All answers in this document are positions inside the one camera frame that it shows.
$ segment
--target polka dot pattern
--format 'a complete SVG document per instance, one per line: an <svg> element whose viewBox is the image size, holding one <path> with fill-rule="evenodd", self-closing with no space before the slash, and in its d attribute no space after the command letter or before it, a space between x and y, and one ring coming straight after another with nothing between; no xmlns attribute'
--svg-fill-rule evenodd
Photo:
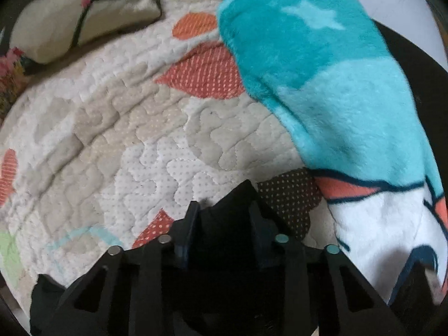
<svg viewBox="0 0 448 336"><path fill-rule="evenodd" d="M217 41L192 49L155 81L198 98L228 99L244 92L234 58Z"/></svg>
<svg viewBox="0 0 448 336"><path fill-rule="evenodd" d="M257 185L265 202L286 222L294 236L303 240L311 226L309 212L322 199L310 173L304 168L297 169Z"/></svg>
<svg viewBox="0 0 448 336"><path fill-rule="evenodd" d="M6 150L1 166L0 178L0 207L4 205L10 194L14 193L14 178L17 170L16 152L12 149Z"/></svg>
<svg viewBox="0 0 448 336"><path fill-rule="evenodd" d="M179 40L187 40L215 30L218 27L216 17L206 12L190 12L174 26L172 35Z"/></svg>
<svg viewBox="0 0 448 336"><path fill-rule="evenodd" d="M173 222L174 220L163 209L160 210L154 220L135 240L132 249L143 246L160 235L166 234Z"/></svg>

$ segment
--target folded blanket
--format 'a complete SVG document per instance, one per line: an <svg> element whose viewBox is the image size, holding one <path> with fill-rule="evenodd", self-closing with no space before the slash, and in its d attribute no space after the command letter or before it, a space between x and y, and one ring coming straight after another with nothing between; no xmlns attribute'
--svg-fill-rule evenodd
<svg viewBox="0 0 448 336"><path fill-rule="evenodd" d="M339 246L385 301L413 264L446 291L437 165L400 66L357 0L224 0L221 36L248 93L290 132Z"/></svg>

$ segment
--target turquoise blanket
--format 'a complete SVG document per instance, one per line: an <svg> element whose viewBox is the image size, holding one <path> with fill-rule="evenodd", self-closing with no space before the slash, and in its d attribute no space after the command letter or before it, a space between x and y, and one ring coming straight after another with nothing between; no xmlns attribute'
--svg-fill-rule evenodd
<svg viewBox="0 0 448 336"><path fill-rule="evenodd" d="M406 77L361 4L224 0L218 22L247 92L290 132L339 245L381 296L393 300L415 261L442 285L437 165Z"/></svg>

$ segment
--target pillow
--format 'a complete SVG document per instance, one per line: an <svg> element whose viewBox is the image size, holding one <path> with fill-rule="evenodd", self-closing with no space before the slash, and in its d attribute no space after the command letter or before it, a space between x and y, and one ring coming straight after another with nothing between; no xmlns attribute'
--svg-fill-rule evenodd
<svg viewBox="0 0 448 336"><path fill-rule="evenodd" d="M0 13L0 119L26 74L114 30L160 16L153 0L9 0Z"/></svg>

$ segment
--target orange leaf print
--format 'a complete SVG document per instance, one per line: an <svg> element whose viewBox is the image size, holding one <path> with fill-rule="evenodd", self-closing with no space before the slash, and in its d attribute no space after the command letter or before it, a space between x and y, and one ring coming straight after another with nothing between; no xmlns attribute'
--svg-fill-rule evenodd
<svg viewBox="0 0 448 336"><path fill-rule="evenodd" d="M206 12L189 12L172 29L173 37L187 40L215 30L218 27L216 16Z"/></svg>
<svg viewBox="0 0 448 336"><path fill-rule="evenodd" d="M15 192L13 188L14 178L17 170L16 152L12 149L6 150L1 166L0 178L0 207L4 205L8 197Z"/></svg>
<svg viewBox="0 0 448 336"><path fill-rule="evenodd" d="M244 92L234 58L217 41L199 44L155 82L198 98L228 99Z"/></svg>
<svg viewBox="0 0 448 336"><path fill-rule="evenodd" d="M143 246L154 240L156 237L166 234L171 228L173 222L174 220L169 217L163 209L160 210L149 226L144 229L140 235L138 235L138 238L132 245L132 249Z"/></svg>

